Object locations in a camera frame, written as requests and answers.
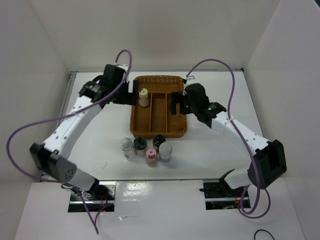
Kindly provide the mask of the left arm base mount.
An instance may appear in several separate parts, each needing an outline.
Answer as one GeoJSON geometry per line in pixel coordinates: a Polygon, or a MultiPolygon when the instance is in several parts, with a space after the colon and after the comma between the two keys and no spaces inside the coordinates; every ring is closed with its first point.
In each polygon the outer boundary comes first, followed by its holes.
{"type": "Polygon", "coordinates": [[[68,212],[81,213],[86,211],[82,199],[90,212],[98,212],[100,209],[103,209],[103,212],[113,212],[115,209],[116,186],[116,181],[101,181],[94,195],[82,189],[76,190],[68,183],[62,184],[60,187],[71,191],[68,212]]]}

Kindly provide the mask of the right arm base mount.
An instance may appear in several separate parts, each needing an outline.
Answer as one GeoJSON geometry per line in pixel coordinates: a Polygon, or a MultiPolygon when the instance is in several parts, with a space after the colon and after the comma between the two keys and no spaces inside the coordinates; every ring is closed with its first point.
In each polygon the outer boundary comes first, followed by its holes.
{"type": "Polygon", "coordinates": [[[224,192],[217,179],[204,180],[203,187],[199,189],[204,194],[206,210],[237,209],[244,187],[224,192]]]}

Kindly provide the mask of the silver-lid blue-label bottle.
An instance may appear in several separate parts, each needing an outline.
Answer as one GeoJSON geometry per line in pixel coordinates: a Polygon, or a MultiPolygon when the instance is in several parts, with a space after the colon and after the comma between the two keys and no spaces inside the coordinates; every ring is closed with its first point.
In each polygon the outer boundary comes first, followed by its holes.
{"type": "Polygon", "coordinates": [[[163,165],[168,164],[172,158],[173,147],[168,142],[163,142],[159,148],[159,162],[163,165]]]}

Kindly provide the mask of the large black-cap grinder bottle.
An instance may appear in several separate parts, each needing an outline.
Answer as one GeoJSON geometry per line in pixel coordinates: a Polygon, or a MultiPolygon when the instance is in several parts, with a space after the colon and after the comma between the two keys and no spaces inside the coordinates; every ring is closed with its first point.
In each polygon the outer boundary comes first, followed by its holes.
{"type": "Polygon", "coordinates": [[[133,141],[133,147],[138,157],[145,157],[147,151],[148,142],[143,136],[138,136],[133,141]]]}

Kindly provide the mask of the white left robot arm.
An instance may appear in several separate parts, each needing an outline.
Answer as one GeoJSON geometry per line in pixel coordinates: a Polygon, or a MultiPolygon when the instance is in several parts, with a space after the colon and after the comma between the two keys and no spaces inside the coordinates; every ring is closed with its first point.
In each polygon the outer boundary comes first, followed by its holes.
{"type": "Polygon", "coordinates": [[[30,154],[36,167],[61,184],[70,186],[77,195],[88,200],[97,198],[105,187],[94,176],[81,170],[69,160],[72,149],[89,123],[109,103],[134,106],[137,102],[138,82],[133,82],[129,92],[129,66],[107,64],[103,74],[86,82],[70,110],[71,117],[61,122],[57,129],[41,144],[33,143],[30,154]]]}

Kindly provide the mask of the yellow-cap spice bottle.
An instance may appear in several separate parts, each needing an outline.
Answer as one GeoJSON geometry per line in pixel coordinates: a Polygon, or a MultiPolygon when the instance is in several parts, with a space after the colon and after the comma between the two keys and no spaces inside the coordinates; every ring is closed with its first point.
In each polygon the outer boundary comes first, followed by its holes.
{"type": "Polygon", "coordinates": [[[139,99],[138,99],[138,104],[146,108],[150,104],[150,99],[149,99],[149,92],[146,88],[142,88],[139,93],[138,93],[139,99]]]}

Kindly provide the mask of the pink-cap spice bottle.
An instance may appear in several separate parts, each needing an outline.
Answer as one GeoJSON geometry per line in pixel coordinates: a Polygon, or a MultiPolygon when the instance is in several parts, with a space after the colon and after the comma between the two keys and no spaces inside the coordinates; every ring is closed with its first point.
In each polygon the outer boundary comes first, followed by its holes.
{"type": "Polygon", "coordinates": [[[149,167],[155,167],[158,164],[158,161],[157,151],[153,148],[149,148],[146,151],[146,164],[149,167]]]}

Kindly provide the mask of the silver-lid white shaker bottle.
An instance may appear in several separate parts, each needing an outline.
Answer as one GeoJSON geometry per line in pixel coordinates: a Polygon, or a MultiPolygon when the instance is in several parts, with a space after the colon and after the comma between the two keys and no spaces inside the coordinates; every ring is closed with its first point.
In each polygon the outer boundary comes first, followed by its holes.
{"type": "Polygon", "coordinates": [[[127,161],[134,161],[136,158],[136,152],[134,149],[133,141],[130,138],[123,138],[120,141],[120,149],[127,161]]]}

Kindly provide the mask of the small black-cap pepper bottle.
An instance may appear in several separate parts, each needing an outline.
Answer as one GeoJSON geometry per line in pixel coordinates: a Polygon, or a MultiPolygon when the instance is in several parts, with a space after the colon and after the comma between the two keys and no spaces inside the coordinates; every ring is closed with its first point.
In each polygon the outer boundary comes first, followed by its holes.
{"type": "Polygon", "coordinates": [[[156,152],[158,153],[160,145],[165,142],[166,142],[166,138],[162,134],[157,134],[152,141],[153,149],[155,149],[156,152]]]}

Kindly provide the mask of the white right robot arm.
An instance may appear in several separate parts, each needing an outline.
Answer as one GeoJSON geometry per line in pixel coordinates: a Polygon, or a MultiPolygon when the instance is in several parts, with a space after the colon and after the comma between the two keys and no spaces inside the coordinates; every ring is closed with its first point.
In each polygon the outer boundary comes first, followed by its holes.
{"type": "Polygon", "coordinates": [[[219,191],[231,196],[238,188],[254,185],[265,190],[287,171],[283,144],[270,141],[251,131],[229,115],[218,102],[211,102],[199,83],[188,85],[184,91],[170,94],[170,113],[193,114],[197,120],[221,133],[252,157],[248,168],[232,169],[219,178],[219,191]]]}

